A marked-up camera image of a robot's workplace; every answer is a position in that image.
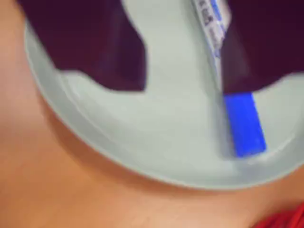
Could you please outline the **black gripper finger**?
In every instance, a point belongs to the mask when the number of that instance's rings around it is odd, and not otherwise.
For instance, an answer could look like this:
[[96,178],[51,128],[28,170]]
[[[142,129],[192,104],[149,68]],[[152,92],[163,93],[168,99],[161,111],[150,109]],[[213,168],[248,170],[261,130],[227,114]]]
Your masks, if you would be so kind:
[[20,0],[57,69],[116,91],[146,87],[144,43],[120,0]]
[[302,0],[229,0],[221,48],[225,94],[253,92],[304,72]]

